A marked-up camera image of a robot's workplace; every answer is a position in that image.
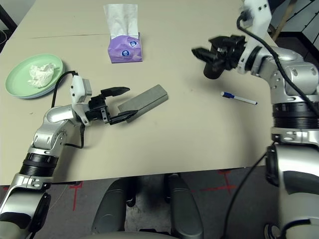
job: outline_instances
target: light green plate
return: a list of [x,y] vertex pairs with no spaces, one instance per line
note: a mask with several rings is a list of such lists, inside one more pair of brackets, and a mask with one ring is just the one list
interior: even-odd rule
[[[48,63],[53,63],[56,66],[54,68],[53,77],[50,83],[42,88],[31,86],[28,83],[28,80],[31,79],[29,73],[30,67],[32,65],[41,67]],[[62,75],[62,73],[63,63],[59,57],[51,54],[31,56],[12,69],[12,71],[6,79],[5,89],[8,91],[10,95],[19,98],[32,98],[32,96],[37,97],[39,95],[42,95],[41,93],[47,92],[49,89],[54,88],[53,86],[55,85],[59,77]]]

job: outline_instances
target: pen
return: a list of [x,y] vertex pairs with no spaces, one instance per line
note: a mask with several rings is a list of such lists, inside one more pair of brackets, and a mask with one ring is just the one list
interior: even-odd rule
[[252,101],[252,100],[249,100],[249,99],[238,97],[238,96],[235,96],[235,95],[233,95],[232,93],[229,93],[229,92],[222,91],[220,94],[221,94],[222,97],[226,97],[226,98],[230,98],[230,99],[236,99],[236,100],[239,100],[239,101],[250,103],[252,105],[256,105],[257,104],[256,101]]

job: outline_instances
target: gray block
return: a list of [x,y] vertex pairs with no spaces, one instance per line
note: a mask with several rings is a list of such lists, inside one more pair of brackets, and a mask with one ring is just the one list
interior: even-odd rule
[[131,122],[137,117],[145,114],[147,111],[155,108],[159,104],[168,100],[168,94],[162,86],[156,85],[153,88],[141,93],[138,96],[126,101],[118,106],[120,112],[138,110],[136,115],[129,118],[127,122]]

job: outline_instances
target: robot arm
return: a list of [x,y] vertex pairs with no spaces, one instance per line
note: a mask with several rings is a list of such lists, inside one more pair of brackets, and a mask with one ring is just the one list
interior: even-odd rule
[[[264,38],[270,21],[266,0],[245,0],[244,25],[253,23],[252,33]],[[224,70],[266,80],[270,86],[274,126],[267,149],[266,179],[279,187],[282,238],[317,238],[319,235],[319,120],[307,102],[285,81],[274,56],[252,37],[219,36],[209,40],[211,50],[192,49],[206,62],[204,75],[217,79]],[[292,50],[272,47],[290,80],[319,107],[319,74],[311,63]]]
[[27,238],[42,228],[51,198],[45,191],[52,183],[64,146],[73,146],[67,144],[67,139],[78,126],[84,133],[84,127],[91,125],[93,120],[115,124],[136,114],[137,111],[126,111],[111,117],[105,103],[106,97],[121,95],[128,90],[126,87],[105,89],[86,104],[88,96],[92,95],[90,83],[80,76],[73,76],[70,87],[72,104],[53,107],[46,112],[21,170],[14,176],[1,204],[0,239]]

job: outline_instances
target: table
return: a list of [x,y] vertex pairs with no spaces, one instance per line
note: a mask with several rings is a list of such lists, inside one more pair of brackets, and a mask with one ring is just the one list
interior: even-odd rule
[[[210,47],[207,40],[216,35],[241,34],[235,26],[241,1],[135,2],[144,61],[122,64],[111,64],[107,53],[110,35],[103,5],[110,0],[34,4],[0,55],[0,185],[9,184],[20,170],[52,99],[52,93],[34,100],[14,98],[4,82],[16,64],[40,53],[58,55],[68,70],[89,79],[93,96],[108,87],[130,87],[128,93],[107,100],[112,114],[118,113],[117,105],[156,84],[169,95],[168,101],[132,123],[94,122],[85,131],[83,149],[65,147],[55,182],[246,167],[263,154],[271,142],[268,84],[235,70],[209,80],[202,73],[204,63],[191,53],[192,47]],[[59,16],[59,27],[51,23],[54,15]],[[80,27],[83,19],[87,24]],[[36,32],[36,23],[50,28]],[[57,106],[71,103],[70,82],[67,78],[59,88]],[[258,105],[223,98],[221,91]]]

